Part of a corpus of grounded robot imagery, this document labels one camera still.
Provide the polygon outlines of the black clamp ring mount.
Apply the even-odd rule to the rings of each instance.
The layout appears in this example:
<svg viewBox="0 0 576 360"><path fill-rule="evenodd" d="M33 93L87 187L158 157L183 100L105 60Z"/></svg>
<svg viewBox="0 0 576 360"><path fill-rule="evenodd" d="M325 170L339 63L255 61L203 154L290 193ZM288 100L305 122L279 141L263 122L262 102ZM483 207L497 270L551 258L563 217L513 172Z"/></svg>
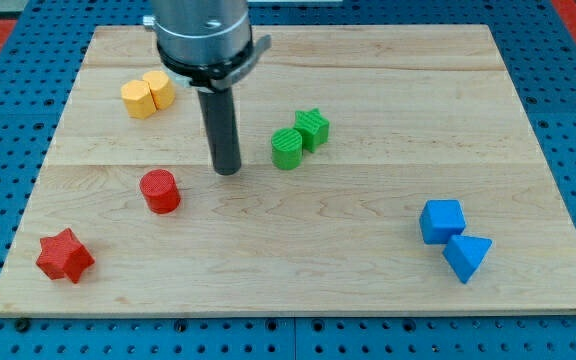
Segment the black clamp ring mount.
<svg viewBox="0 0 576 360"><path fill-rule="evenodd" d="M250 41L233 57L211 65L191 65L175 60L160 44L157 50L165 72L182 87L207 92L226 90L248 76L262 55L272 47L272 37L266 34L257 42Z"/></svg>

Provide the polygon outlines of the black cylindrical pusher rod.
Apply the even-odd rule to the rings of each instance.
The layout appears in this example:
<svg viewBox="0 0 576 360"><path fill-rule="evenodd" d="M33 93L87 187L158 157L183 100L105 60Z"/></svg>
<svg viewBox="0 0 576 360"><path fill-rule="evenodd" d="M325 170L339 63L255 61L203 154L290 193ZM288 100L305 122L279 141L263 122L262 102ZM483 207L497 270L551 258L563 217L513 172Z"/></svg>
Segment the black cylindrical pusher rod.
<svg viewBox="0 0 576 360"><path fill-rule="evenodd" d="M198 92L214 171L223 176L241 168L239 136L232 89Z"/></svg>

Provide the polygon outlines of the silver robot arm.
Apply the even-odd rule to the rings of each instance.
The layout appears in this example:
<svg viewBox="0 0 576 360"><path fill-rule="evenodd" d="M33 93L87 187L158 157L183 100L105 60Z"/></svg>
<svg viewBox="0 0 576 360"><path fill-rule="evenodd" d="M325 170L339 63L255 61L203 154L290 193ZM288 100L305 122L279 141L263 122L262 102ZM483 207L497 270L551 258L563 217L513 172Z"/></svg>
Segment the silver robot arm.
<svg viewBox="0 0 576 360"><path fill-rule="evenodd" d="M233 86L272 46L253 38L247 0L152 0L143 25L154 32L168 76L197 91L212 166L233 175L241 168Z"/></svg>

